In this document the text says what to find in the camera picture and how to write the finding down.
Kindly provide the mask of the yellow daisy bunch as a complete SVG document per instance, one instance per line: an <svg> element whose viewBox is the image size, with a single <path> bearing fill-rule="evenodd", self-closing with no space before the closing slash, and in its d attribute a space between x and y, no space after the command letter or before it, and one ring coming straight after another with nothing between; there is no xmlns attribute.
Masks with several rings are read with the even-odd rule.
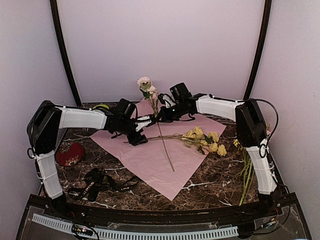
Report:
<svg viewBox="0 0 320 240"><path fill-rule="evenodd" d="M171 133L163 135L160 126L158 126L159 134L157 136L146 137L141 135L142 139L135 143L135 146L145 144L149 140L161 140L162 147L164 149L167 159L170 159L169 152L165 143L165 140L177 140L183 143L187 148L194 148L201 155L209 153L217 153L219 156L224 157L227 154L226 147L223 144L219 144L220 137L217 132L210 131L205 134L200 126L195 126L193 129L185 133Z"/></svg>

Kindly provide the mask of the small yellow filler flowers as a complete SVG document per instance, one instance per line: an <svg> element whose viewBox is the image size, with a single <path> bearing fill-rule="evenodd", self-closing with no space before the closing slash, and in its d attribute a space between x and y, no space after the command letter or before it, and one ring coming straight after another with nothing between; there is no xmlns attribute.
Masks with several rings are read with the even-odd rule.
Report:
<svg viewBox="0 0 320 240"><path fill-rule="evenodd" d="M237 176L242 179L243 183L242 195L238 204L239 206L241 206L245 203L249 194L254 177L254 167L247 149L239 142L239 140L235 139L233 144L239 151L242 152L243 157L243 168L237 174Z"/></svg>

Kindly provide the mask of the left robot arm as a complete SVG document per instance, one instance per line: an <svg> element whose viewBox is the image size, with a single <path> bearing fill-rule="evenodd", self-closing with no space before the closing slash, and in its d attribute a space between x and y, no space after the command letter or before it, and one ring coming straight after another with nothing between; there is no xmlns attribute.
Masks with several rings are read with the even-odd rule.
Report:
<svg viewBox="0 0 320 240"><path fill-rule="evenodd" d="M124 135L129 144L137 146L148 141L142 133L143 129L156 123L153 114L132 116L137 112L137 106L123 98L114 107L103 104L93 108L62 106L50 100L44 100L40 104L27 125L27 135L32 151L31 158L36 160L44 190L53 200L50 208L58 217L67 218L71 213L70 206L59 199L63 195L55 164L59 130L70 128L104 130L114 137Z"/></svg>

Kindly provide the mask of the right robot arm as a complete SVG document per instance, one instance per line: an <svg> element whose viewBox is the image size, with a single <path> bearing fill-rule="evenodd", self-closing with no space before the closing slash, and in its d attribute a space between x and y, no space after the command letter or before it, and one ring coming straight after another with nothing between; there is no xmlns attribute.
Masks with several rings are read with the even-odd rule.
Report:
<svg viewBox="0 0 320 240"><path fill-rule="evenodd" d="M269 150L270 136L267 124L258 105L259 99L232 100L211 94L179 96L172 99L168 94L158 96L160 122L179 121L184 115L214 115L236 123L236 138L245 147L257 177L258 192L270 196L277 188L275 166Z"/></svg>

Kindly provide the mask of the pink wrapping paper sheet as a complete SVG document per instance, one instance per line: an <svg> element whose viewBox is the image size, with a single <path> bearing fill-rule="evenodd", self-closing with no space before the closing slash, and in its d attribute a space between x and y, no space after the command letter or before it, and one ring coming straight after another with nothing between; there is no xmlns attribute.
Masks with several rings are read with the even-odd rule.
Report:
<svg viewBox="0 0 320 240"><path fill-rule="evenodd" d="M205 117L195 116L193 121L160 123L143 130L148 142L132 146L127 137L121 135L112 139L106 130L99 130L91 139L105 151L116 157L138 178L172 201L206 158L194 148L186 147L180 140L156 139L159 135L184 134L194 127L201 127L205 133L221 135L226 126Z"/></svg>

